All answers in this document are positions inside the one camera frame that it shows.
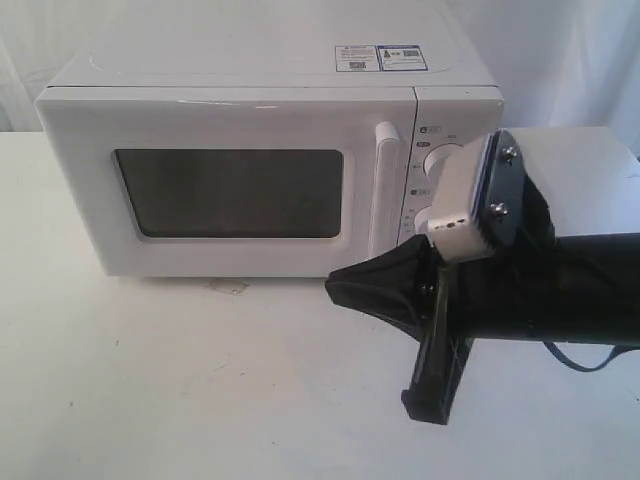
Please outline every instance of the warning label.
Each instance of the warning label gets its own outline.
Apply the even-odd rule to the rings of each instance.
[[[345,45],[336,47],[338,72],[379,72],[375,45]]]
[[[383,72],[427,70],[419,45],[378,45],[376,48]]]

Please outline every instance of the microwave top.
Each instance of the microwave top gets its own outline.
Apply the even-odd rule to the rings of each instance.
[[[139,0],[49,85],[493,86],[440,0]]]

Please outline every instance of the dark glass window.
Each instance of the dark glass window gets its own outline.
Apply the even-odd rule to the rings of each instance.
[[[116,150],[149,237],[332,238],[340,233],[336,150]]]

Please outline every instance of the white backdrop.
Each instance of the white backdrop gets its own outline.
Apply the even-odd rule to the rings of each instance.
[[[33,100],[126,1],[0,0],[0,131],[40,129]],[[505,126],[609,125],[640,153],[640,0],[445,1],[501,86]]]

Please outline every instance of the white microwave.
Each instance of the white microwave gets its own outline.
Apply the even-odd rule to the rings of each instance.
[[[36,106],[108,274],[321,277],[428,218],[503,99],[429,0],[162,0]]]

